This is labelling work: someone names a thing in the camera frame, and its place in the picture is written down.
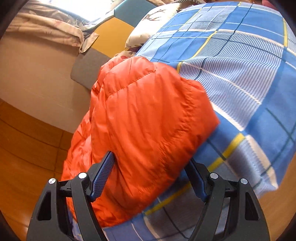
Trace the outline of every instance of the pillow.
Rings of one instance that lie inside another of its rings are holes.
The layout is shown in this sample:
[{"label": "pillow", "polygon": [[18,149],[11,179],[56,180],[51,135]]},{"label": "pillow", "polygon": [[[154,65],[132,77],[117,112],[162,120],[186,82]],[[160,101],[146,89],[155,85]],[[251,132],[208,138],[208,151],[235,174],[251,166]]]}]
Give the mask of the pillow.
[{"label": "pillow", "polygon": [[166,24],[180,8],[180,3],[158,6],[150,10],[138,23],[126,41],[126,49],[143,46],[144,43]]}]

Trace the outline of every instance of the orange puffer jacket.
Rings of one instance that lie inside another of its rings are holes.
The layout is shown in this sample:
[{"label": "orange puffer jacket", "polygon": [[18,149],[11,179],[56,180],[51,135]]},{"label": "orange puffer jacket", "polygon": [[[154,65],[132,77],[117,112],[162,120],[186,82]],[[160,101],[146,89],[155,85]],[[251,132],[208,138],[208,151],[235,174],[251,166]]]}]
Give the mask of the orange puffer jacket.
[{"label": "orange puffer jacket", "polygon": [[[90,110],[74,133],[62,180],[114,152],[117,162],[92,206],[102,227],[120,224],[175,181],[217,124],[197,81],[143,57],[114,57],[92,88]],[[72,200],[67,203],[74,214]]]}]

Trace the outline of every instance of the beige wall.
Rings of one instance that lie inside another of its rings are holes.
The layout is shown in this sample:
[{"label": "beige wall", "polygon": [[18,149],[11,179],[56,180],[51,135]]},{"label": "beige wall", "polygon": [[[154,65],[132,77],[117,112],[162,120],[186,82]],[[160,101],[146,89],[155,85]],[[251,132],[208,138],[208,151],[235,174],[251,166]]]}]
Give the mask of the beige wall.
[{"label": "beige wall", "polygon": [[74,132],[89,108],[90,92],[70,78],[78,48],[6,33],[0,41],[0,99]]}]

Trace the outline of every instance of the blue plaid blanket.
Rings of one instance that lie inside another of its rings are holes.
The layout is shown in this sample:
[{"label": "blue plaid blanket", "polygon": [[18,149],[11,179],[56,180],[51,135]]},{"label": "blue plaid blanket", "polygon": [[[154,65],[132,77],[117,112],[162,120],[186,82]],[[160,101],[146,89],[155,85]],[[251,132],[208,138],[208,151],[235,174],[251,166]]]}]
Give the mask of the blue plaid blanket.
[{"label": "blue plaid blanket", "polygon": [[[206,89],[221,123],[198,148],[196,162],[224,179],[247,178],[258,197],[278,188],[296,139],[296,37],[278,11],[244,2],[192,6],[137,55]],[[225,201],[223,217],[227,207]],[[104,232],[109,241],[187,240],[202,208],[182,172],[141,214]],[[79,238],[76,223],[73,230]]]}]

